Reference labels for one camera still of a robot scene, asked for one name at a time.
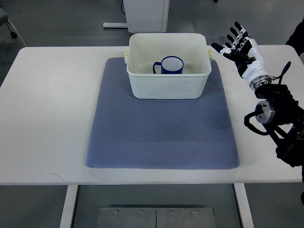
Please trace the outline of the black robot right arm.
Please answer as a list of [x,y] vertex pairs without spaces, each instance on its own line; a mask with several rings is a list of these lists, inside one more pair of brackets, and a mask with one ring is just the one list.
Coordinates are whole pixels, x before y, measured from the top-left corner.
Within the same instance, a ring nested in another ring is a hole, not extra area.
[[295,167],[304,165],[304,110],[282,84],[290,65],[289,61],[278,77],[260,76],[250,82],[261,101],[244,117],[244,125],[259,135],[269,135],[277,145],[277,158]]

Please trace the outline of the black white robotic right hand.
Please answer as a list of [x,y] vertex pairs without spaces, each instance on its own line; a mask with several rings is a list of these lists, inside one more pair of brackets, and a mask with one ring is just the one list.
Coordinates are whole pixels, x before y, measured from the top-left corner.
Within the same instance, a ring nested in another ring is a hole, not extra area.
[[265,69],[264,57],[248,31],[238,22],[230,28],[231,35],[227,35],[230,43],[224,46],[212,43],[211,46],[222,56],[233,61],[238,74],[245,79],[252,90],[264,84],[271,83],[271,77]]

